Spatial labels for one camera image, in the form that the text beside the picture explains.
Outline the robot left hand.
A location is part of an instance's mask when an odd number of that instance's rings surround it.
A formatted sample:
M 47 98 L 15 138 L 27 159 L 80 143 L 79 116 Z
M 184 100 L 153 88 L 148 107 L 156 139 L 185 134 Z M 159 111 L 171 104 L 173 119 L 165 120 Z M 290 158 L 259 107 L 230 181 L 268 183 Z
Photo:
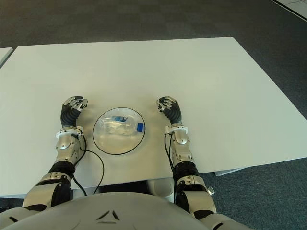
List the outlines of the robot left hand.
M 62 105 L 60 122 L 63 128 L 77 127 L 81 111 L 87 107 L 88 100 L 82 96 L 69 97 Z

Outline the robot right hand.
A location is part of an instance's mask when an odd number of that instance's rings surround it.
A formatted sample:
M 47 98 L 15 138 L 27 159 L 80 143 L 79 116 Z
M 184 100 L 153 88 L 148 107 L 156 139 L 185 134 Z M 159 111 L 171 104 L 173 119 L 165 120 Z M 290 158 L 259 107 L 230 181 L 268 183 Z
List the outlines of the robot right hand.
M 178 101 L 171 96 L 161 97 L 156 101 L 158 111 L 163 113 L 170 124 L 182 124 L 181 110 Z

